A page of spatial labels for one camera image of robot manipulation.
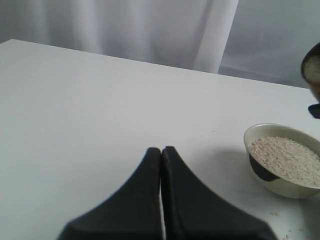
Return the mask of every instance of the white wall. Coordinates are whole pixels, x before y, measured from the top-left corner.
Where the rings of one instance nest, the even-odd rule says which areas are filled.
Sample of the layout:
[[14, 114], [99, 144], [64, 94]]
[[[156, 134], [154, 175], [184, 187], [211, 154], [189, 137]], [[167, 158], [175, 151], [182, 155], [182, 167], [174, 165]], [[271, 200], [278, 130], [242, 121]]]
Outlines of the white wall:
[[300, 85], [301, 61], [318, 42], [320, 0], [240, 0], [221, 68]]

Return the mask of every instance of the rice grain on table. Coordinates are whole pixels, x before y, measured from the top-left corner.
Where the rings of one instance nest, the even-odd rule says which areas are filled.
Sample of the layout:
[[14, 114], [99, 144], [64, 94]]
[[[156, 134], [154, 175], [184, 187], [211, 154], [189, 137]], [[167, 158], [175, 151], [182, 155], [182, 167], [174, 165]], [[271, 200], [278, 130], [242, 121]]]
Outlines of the rice grain on table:
[[320, 187], [320, 157], [310, 148], [286, 137], [262, 137], [249, 147], [253, 158], [280, 177]]

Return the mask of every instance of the white bowl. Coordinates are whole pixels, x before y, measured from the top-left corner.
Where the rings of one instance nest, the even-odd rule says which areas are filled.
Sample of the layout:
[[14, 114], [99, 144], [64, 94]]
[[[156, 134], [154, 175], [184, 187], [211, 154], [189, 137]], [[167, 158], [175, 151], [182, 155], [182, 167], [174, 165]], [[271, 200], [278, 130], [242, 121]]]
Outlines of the white bowl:
[[320, 141], [294, 128], [273, 123], [261, 123], [249, 127], [244, 133], [244, 145], [254, 178], [270, 191], [293, 199], [302, 199], [320, 192], [320, 187], [306, 186], [283, 179], [271, 169], [266, 169], [254, 158], [249, 146], [264, 137], [282, 137], [299, 142], [320, 156]]

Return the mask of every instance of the bowl rim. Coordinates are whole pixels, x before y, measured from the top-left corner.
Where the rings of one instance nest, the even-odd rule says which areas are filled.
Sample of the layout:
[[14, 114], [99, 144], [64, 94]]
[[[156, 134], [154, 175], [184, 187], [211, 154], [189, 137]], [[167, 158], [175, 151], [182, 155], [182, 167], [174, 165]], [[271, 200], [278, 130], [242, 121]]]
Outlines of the bowl rim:
[[[261, 127], [261, 126], [273, 126], [273, 127], [278, 127], [278, 128], [285, 128], [285, 129], [287, 129], [287, 130], [289, 130], [289, 131], [298, 132], [298, 133], [300, 133], [300, 134], [302, 134], [302, 135], [305, 135], [305, 136], [308, 137], [308, 138], [311, 138], [312, 140], [314, 140], [315, 142], [317, 142], [317, 143], [319, 144], [319, 146], [320, 146], [320, 141], [319, 141], [318, 139], [316, 139], [316, 138], [313, 137], [313, 136], [310, 136], [309, 134], [307, 134], [307, 133], [305, 133], [305, 132], [303, 132], [303, 131], [300, 131], [300, 130], [298, 130], [298, 129], [295, 129], [295, 128], [293, 128], [293, 127], [286, 126], [286, 125], [281, 125], [281, 124], [277, 124], [277, 123], [258, 123], [258, 124], [255, 124], [255, 125], [250, 126], [250, 127], [244, 132], [244, 135], [243, 135], [243, 142], [244, 142], [245, 149], [246, 149], [246, 151], [248, 152], [248, 154], [250, 154], [253, 158], [254, 158], [254, 156], [252, 155], [252, 152], [251, 152], [250, 149], [249, 149], [248, 142], [247, 142], [246, 139], [248, 138], [247, 136], [248, 136], [250, 130], [255, 129], [255, 128], [257, 128], [257, 127]], [[273, 170], [268, 169], [268, 168], [266, 168], [265, 166], [263, 166], [262, 164], [260, 164], [255, 158], [254, 158], [254, 160], [255, 160], [261, 167], [263, 167], [264, 169], [266, 169], [266, 170], [269, 171], [270, 173], [276, 175], [278, 178], [280, 178], [280, 179], [282, 179], [282, 180], [288, 181], [288, 182], [290, 182], [290, 183], [292, 183], [292, 184], [294, 184], [294, 185], [301, 186], [301, 187], [304, 187], [304, 188], [319, 189], [319, 190], [320, 190], [320, 186], [307, 186], [307, 185], [303, 185], [303, 184], [300, 184], [300, 183], [293, 182], [293, 181], [291, 181], [291, 180], [289, 180], [289, 179], [286, 179], [286, 178], [284, 178], [283, 176], [281, 176], [281, 175], [277, 174], [276, 172], [274, 172]]]

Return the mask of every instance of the white tabletop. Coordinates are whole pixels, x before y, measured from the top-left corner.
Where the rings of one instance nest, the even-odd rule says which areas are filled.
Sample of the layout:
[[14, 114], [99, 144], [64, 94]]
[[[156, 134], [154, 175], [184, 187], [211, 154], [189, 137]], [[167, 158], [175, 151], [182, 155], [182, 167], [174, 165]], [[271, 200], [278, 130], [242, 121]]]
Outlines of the white tabletop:
[[320, 120], [307, 110], [315, 102], [303, 88], [0, 44], [0, 239], [55, 239], [67, 221], [115, 192], [148, 147], [165, 146], [279, 239], [319, 239], [320, 196], [294, 200], [265, 190], [249, 173], [243, 144], [257, 123], [320, 138]]

